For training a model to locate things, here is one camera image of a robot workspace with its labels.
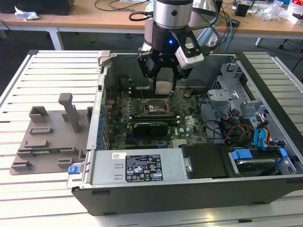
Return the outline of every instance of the power supply label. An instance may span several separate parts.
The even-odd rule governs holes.
[[[160,155],[132,155],[125,157],[127,182],[163,181]]]

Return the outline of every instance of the robotic arm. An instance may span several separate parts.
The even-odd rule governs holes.
[[[193,9],[193,0],[154,0],[153,12],[133,12],[152,16],[145,21],[145,42],[139,49],[138,62],[144,77],[153,80],[156,90],[157,75],[161,68],[173,71],[172,90],[179,79],[186,79],[192,68],[204,60],[188,23]]]

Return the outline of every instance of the white slatted platform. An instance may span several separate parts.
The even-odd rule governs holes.
[[[303,86],[301,82],[277,57],[271,57],[264,52],[247,53],[246,56],[297,129],[303,134]],[[249,82],[248,87],[255,99],[260,100]]]
[[[77,109],[92,105],[98,78],[97,54],[41,51],[36,56],[27,56],[0,98],[0,227],[284,227],[303,223],[303,191],[293,192],[269,205],[93,217],[66,188],[67,173],[11,176],[9,167],[27,129],[31,106],[62,110],[56,103],[61,92],[73,93]],[[91,68],[69,68],[74,63],[89,64]],[[252,222],[239,224],[240,218],[249,218]]]

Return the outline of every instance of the blue cable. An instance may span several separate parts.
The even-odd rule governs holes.
[[[228,36],[228,40],[227,40],[227,44],[223,50],[223,52],[225,52],[230,44],[230,40],[231,40],[231,36],[232,36],[232,21],[229,19],[228,17],[228,20],[229,20],[229,24],[230,24],[230,32],[229,32],[229,36]]]

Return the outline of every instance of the wooden desk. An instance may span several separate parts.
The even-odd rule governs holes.
[[[47,31],[50,33],[56,50],[64,50],[60,32],[101,32],[101,33],[144,33],[144,22],[133,22],[128,19],[129,11],[102,11],[95,8],[96,0],[75,0],[68,16],[40,15],[40,19],[22,21],[13,14],[0,14],[0,18],[12,30]],[[110,0],[103,0],[98,7],[110,9]],[[248,13],[246,17],[237,17],[234,10],[228,9],[226,4],[231,0],[224,0],[223,7],[231,18],[241,22],[235,36],[259,38],[303,39],[303,26],[293,25],[288,20],[261,21],[256,14]],[[116,2],[114,6],[125,7],[132,3]],[[133,9],[144,11],[147,4],[140,4]],[[216,29],[223,33],[226,25],[220,19]]]
[[[280,21],[262,21],[255,13],[247,13],[245,17],[238,17],[235,16],[235,11],[231,9],[232,5],[226,7],[229,2],[232,2],[232,0],[223,0],[222,7],[231,19],[240,21],[235,36],[258,38],[256,46],[261,44],[261,38],[303,39],[302,25],[293,25],[283,18]],[[216,29],[221,33],[226,30],[226,24],[222,18],[219,19]]]
[[[38,19],[34,20],[20,20],[14,14],[2,14],[0,13],[0,19],[6,25],[18,25],[18,26],[50,26],[51,20],[53,19],[54,15],[46,15],[46,14],[39,14]]]
[[[51,20],[54,15],[39,14],[39,17],[40,18],[38,19],[24,21],[18,19],[14,14],[0,13],[0,19],[11,30],[46,31],[50,33],[53,43],[60,43],[58,40],[60,37],[56,35],[56,31],[51,27]],[[8,28],[3,23],[0,21],[0,38],[6,39],[6,35],[3,30],[8,30]]]
[[[133,22],[128,19],[130,11],[102,11],[95,8],[96,0],[75,0],[68,16],[54,16],[51,26],[72,26],[72,27],[98,27],[98,28],[126,28],[144,29],[144,21]],[[97,6],[102,9],[111,8],[108,6],[112,0],[101,0]],[[115,2],[113,5],[118,8],[133,5],[134,3]],[[147,4],[139,4],[133,9],[145,11]]]
[[[226,7],[226,3],[229,2],[232,1],[224,0],[224,4],[222,5],[222,7],[231,19],[240,21],[240,26],[237,29],[237,33],[303,35],[302,25],[293,25],[290,21],[283,18],[281,18],[280,21],[262,21],[255,13],[247,13],[245,17],[235,16],[235,11],[229,9],[232,8],[232,5]],[[226,24],[223,18],[219,19],[219,23],[216,26],[216,29],[218,32],[224,32],[226,30]]]

